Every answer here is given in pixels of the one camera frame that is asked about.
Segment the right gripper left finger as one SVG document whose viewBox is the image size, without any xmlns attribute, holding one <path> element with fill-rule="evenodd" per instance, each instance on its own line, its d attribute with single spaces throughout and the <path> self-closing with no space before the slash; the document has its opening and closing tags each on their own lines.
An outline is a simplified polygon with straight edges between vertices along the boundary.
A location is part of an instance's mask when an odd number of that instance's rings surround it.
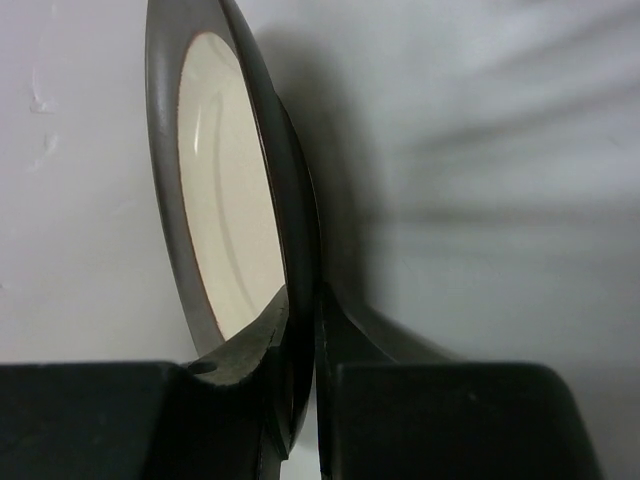
<svg viewBox="0 0 640 480">
<path fill-rule="evenodd" d="M 200 359 L 8 364 L 5 479 L 275 479 L 292 442 L 289 302 Z"/>
</svg>

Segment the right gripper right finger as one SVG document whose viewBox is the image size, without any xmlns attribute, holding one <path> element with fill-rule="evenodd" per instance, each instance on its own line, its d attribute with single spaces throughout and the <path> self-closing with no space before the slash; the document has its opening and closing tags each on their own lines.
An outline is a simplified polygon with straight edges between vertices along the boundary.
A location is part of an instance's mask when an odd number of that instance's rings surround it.
<svg viewBox="0 0 640 480">
<path fill-rule="evenodd" d="M 574 397 L 530 363 L 399 361 L 324 287 L 315 308 L 326 479 L 599 479 Z"/>
</svg>

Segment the brown rim cream plate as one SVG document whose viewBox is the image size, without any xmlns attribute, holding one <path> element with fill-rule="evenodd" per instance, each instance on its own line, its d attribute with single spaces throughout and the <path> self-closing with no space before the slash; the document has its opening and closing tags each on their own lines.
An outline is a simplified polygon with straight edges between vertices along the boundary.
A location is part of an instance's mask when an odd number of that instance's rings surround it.
<svg viewBox="0 0 640 480">
<path fill-rule="evenodd" d="M 151 1 L 147 128 L 167 251 L 202 379 L 239 387 L 286 458 L 304 420 L 321 281 L 314 191 L 233 1 Z"/>
</svg>

